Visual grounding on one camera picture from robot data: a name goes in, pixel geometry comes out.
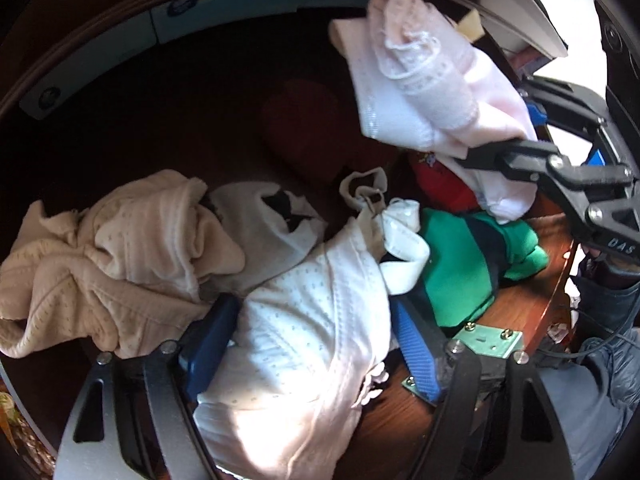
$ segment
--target person's leg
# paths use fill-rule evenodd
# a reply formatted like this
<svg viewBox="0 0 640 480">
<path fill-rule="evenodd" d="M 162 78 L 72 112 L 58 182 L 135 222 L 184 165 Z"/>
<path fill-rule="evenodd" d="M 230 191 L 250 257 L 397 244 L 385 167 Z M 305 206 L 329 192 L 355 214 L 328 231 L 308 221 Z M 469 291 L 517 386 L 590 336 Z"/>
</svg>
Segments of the person's leg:
<svg viewBox="0 0 640 480">
<path fill-rule="evenodd" d="M 580 290 L 577 336 L 587 338 L 580 350 L 593 349 L 610 332 L 640 342 L 631 327 L 640 308 L 640 272 L 613 274 L 592 258 L 574 278 Z M 540 368 L 540 377 L 556 410 L 574 466 L 575 480 L 587 480 L 597 470 L 625 429 L 640 400 L 640 350 L 616 338 L 578 362 Z"/>
</svg>

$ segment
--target gray garment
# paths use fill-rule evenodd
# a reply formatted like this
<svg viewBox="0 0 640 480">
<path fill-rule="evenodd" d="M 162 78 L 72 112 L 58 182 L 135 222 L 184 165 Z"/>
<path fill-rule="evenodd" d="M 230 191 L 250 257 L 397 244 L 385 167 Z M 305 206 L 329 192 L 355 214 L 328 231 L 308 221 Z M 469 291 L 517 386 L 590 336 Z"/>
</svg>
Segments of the gray garment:
<svg viewBox="0 0 640 480">
<path fill-rule="evenodd" d="M 625 319 L 623 334 L 640 344 L 631 328 L 640 308 L 640 284 L 609 290 L 583 278 L 580 309 L 610 330 Z M 592 337 L 582 350 L 602 339 Z M 622 435 L 640 400 L 640 350 L 616 338 L 588 357 L 558 368 L 540 368 L 540 378 L 556 410 L 574 468 L 575 480 L 591 478 Z"/>
<path fill-rule="evenodd" d="M 245 298 L 254 288 L 292 269 L 322 243 L 326 223 L 303 196 L 274 182 L 236 182 L 209 194 L 225 232 L 246 257 L 237 274 L 213 275 L 200 285 L 200 298 L 220 292 Z"/>
</svg>

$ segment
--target tan cloth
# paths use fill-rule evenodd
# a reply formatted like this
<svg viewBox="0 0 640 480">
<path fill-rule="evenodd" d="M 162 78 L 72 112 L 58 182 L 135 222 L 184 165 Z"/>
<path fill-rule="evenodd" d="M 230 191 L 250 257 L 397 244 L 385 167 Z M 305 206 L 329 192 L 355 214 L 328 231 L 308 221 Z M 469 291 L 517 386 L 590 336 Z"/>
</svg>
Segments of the tan cloth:
<svg viewBox="0 0 640 480">
<path fill-rule="evenodd" d="M 121 186 L 84 214 L 31 204 L 0 267 L 0 351 L 25 355 L 91 336 L 122 358 L 179 338 L 208 306 L 198 285 L 244 253 L 198 204 L 207 190 L 171 170 Z M 14 320 L 27 320 L 25 330 Z"/>
</svg>

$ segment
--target dark red cloth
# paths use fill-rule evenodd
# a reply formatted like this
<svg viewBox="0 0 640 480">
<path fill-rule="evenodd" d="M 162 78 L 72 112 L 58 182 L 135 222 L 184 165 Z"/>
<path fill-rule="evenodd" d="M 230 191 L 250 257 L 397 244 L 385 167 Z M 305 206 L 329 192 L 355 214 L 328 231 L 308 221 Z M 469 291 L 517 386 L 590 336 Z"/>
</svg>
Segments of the dark red cloth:
<svg viewBox="0 0 640 480">
<path fill-rule="evenodd" d="M 409 155 L 418 186 L 424 191 L 434 209 L 449 213 L 465 213 L 479 209 L 474 192 L 449 168 L 435 160 L 433 154 Z"/>
<path fill-rule="evenodd" d="M 347 168 L 385 166 L 398 149 L 360 133 L 354 107 L 341 106 L 324 85 L 292 79 L 262 107 L 264 140 L 293 170 L 313 184 L 330 184 Z"/>
</svg>

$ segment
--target wire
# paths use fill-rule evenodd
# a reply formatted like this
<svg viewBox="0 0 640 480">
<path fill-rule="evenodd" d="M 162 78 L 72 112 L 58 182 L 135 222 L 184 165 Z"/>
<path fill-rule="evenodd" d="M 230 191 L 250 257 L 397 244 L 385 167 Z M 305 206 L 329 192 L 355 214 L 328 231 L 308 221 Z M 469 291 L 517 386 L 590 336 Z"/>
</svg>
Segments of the wire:
<svg viewBox="0 0 640 480">
<path fill-rule="evenodd" d="M 636 304 L 638 302 L 638 299 L 640 299 L 640 287 L 638 288 L 638 291 L 636 292 L 636 297 L 634 298 L 633 304 Z M 589 316 L 588 314 L 585 314 L 584 312 L 582 312 L 581 310 L 578 310 L 577 308 L 571 308 L 571 307 L 562 307 L 562 308 L 568 308 L 569 310 L 575 310 L 581 316 L 585 316 L 585 317 L 591 319 L 599 327 L 603 328 L 607 332 L 610 332 L 611 335 L 609 337 L 607 337 L 605 340 L 603 340 L 602 343 L 599 343 L 596 346 L 594 346 L 593 348 L 591 348 L 589 350 L 584 350 L 582 352 L 574 352 L 574 353 L 551 352 L 549 350 L 543 350 L 542 348 L 540 348 L 540 349 L 538 349 L 538 351 L 541 354 L 549 356 L 549 357 L 556 357 L 556 358 L 559 358 L 559 359 L 567 359 L 567 360 L 579 359 L 581 357 L 587 357 L 588 355 L 593 354 L 594 352 L 597 352 L 601 348 L 604 348 L 609 343 L 611 343 L 615 338 L 620 338 L 623 341 L 625 341 L 625 342 L 635 346 L 636 348 L 640 349 L 639 345 L 637 345 L 636 343 L 631 341 L 631 339 L 629 339 L 628 337 L 622 335 L 622 329 L 625 327 L 625 325 L 629 321 L 631 321 L 631 317 L 632 317 L 632 314 L 633 314 L 633 309 L 629 309 L 629 313 L 626 315 L 625 320 L 620 324 L 620 326 L 617 329 L 611 330 L 610 328 L 607 328 L 604 325 L 600 324 L 595 319 L 593 319 L 593 317 Z"/>
</svg>

